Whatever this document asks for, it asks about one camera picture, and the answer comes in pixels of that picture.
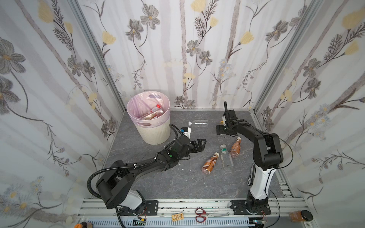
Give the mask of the clear green-cap bottle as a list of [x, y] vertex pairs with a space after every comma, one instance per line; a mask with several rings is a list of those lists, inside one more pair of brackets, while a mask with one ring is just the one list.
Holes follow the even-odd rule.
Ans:
[[220, 150], [221, 150], [220, 158], [221, 158], [223, 167], [233, 167], [234, 166], [233, 160], [232, 160], [232, 157], [231, 157], [229, 151], [227, 150], [226, 144], [221, 144]]

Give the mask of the yellow red label bottle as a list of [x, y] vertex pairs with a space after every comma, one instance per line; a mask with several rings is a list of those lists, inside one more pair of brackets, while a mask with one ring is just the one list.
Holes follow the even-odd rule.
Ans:
[[151, 120], [154, 118], [158, 118], [164, 114], [162, 107], [157, 104], [149, 113], [145, 114], [144, 116], [140, 117], [142, 120]]

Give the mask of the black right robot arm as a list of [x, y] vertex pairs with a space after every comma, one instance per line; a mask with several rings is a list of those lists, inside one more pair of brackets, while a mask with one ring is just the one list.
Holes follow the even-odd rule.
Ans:
[[263, 132], [246, 120], [238, 119], [234, 110], [226, 109], [222, 121], [223, 124], [216, 127], [218, 135], [241, 134], [253, 143], [255, 173], [243, 209], [252, 215], [270, 215], [269, 186], [274, 172], [284, 159], [279, 136]]

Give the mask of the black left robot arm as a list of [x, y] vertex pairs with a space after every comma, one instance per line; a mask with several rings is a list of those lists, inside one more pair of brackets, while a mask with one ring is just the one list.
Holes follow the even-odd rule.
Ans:
[[135, 163], [115, 161], [111, 167], [93, 173], [87, 181], [87, 189], [94, 197], [102, 199], [109, 210], [121, 206], [140, 213], [146, 200], [139, 191], [131, 189], [134, 182], [147, 174], [174, 168], [181, 159], [204, 151], [206, 142], [205, 139], [191, 141], [183, 135], [151, 159]]

